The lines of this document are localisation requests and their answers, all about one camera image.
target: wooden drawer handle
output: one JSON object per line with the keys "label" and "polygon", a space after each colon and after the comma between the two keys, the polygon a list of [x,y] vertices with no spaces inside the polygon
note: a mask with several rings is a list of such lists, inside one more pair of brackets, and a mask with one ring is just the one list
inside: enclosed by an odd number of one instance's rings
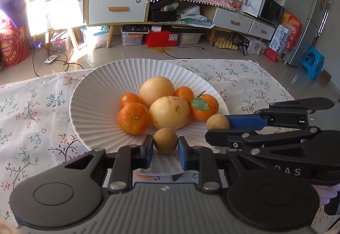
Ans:
{"label": "wooden drawer handle", "polygon": [[237,21],[234,21],[234,20],[230,20],[230,23],[231,24],[235,24],[235,25],[241,25],[241,23],[237,22]]}
{"label": "wooden drawer handle", "polygon": [[129,7],[108,7],[110,12],[125,12],[129,10]]}

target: small brown ball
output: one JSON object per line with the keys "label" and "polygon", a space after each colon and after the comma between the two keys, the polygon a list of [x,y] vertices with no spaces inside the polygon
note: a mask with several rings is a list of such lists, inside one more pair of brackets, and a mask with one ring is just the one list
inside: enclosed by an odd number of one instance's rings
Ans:
{"label": "small brown ball", "polygon": [[162,154],[170,154],[177,147],[178,137],[172,129],[160,129],[155,133],[153,138],[156,149]]}
{"label": "small brown ball", "polygon": [[230,129],[229,120],[222,114],[215,114],[207,120],[207,130]]}

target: tile floor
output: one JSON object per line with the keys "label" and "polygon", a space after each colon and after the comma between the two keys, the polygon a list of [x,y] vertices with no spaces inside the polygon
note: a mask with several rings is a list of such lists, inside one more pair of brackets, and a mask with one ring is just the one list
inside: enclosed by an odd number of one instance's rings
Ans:
{"label": "tile floor", "polygon": [[[284,88],[295,98],[309,98],[309,97],[327,97],[333,101],[337,101],[340,96],[327,83],[322,80],[316,82],[309,80],[301,68],[285,65],[284,63],[273,63],[264,55],[247,55],[244,56],[241,52],[235,50],[218,49],[214,46],[209,46],[205,39],[201,39],[199,45],[191,48],[172,48],[168,51],[170,55],[180,58],[192,59],[239,59],[252,60],[258,62],[262,68],[270,73],[276,80],[278,80]],[[156,60],[170,60],[175,59],[164,53],[160,53],[155,49],[148,49],[145,44],[141,46],[123,46],[121,44],[120,36],[113,38],[112,47],[94,49],[87,51],[83,48],[79,52],[73,53],[68,51],[68,62],[75,62],[81,64],[85,69],[97,68],[108,62],[117,61],[121,59],[131,58],[146,58]],[[0,85],[6,83],[31,79],[36,77],[32,65],[33,52],[22,63],[12,67],[3,68],[0,71]],[[62,62],[54,61],[51,65],[44,64],[47,56],[45,49],[35,50],[34,65],[35,71],[39,76],[48,75],[52,73],[62,72],[67,66]],[[65,60],[63,54],[58,54],[59,60]],[[81,69],[78,65],[69,65],[68,70]]]}

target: floral pattern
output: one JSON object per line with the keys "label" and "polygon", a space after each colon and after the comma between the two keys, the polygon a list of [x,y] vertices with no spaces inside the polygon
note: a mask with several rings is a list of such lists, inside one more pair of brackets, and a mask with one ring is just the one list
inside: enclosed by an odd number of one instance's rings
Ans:
{"label": "floral pattern", "polygon": [[[209,82],[221,95],[230,114],[253,114],[276,101],[293,100],[264,69],[241,60],[171,60]],[[79,81],[92,69],[58,73],[0,88],[0,217],[13,225],[9,206],[13,188],[26,178],[87,151],[73,131],[69,103]],[[287,131],[265,128],[262,133]],[[223,185],[226,181],[220,171]],[[134,182],[173,182],[171,176],[140,178]],[[185,172],[176,182],[198,182],[198,172]],[[337,216],[322,206],[312,227],[327,230]]]}

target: table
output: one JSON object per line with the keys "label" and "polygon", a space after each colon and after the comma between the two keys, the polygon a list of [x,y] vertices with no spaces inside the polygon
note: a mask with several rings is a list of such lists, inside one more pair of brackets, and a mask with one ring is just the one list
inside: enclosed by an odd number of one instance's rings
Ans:
{"label": "table", "polygon": [[[230,114],[252,114],[270,102],[293,100],[264,69],[244,60],[170,60],[209,82],[225,100]],[[69,103],[76,85],[92,69],[57,73],[0,86],[0,217],[16,225],[9,196],[18,183],[75,158],[87,150],[73,131]],[[264,133],[287,131],[267,127]],[[173,182],[171,176],[134,182]],[[198,172],[185,172],[176,182],[198,182]],[[338,216],[322,206],[313,222],[323,233]]]}

